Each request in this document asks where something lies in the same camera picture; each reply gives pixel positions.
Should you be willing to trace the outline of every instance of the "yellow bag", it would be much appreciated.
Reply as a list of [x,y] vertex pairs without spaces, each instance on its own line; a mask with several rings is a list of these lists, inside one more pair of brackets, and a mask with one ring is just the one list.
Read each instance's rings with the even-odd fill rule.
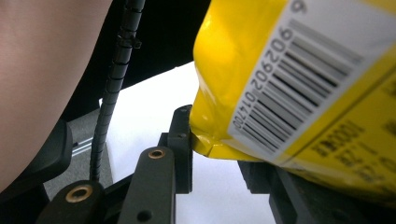
[[396,207],[396,2],[212,0],[194,149]]

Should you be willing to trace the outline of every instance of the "black fabric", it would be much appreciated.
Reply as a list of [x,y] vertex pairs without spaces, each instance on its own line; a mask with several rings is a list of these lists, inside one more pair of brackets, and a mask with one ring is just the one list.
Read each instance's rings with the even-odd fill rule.
[[[116,46],[125,0],[114,0],[92,58],[62,119],[72,120],[98,108]],[[192,61],[192,48],[209,0],[146,0],[123,88]]]

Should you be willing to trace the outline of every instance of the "barcode label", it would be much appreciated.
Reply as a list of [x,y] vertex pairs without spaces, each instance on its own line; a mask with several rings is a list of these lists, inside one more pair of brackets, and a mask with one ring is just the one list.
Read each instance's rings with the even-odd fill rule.
[[[332,8],[345,13],[326,12]],[[272,160],[373,64],[386,48],[366,58],[375,37],[353,34],[365,24],[348,10],[369,18],[378,13],[356,2],[288,3],[238,101],[229,135]]]

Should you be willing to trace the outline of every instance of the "white surface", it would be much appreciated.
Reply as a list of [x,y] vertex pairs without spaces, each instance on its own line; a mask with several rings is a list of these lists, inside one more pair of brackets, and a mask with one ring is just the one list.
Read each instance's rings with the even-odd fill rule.
[[[193,63],[121,92],[107,135],[114,182],[134,172],[140,153],[157,146],[175,109],[192,104],[198,90]],[[236,161],[193,159],[192,193],[177,195],[177,223],[275,223],[268,195],[247,190]]]

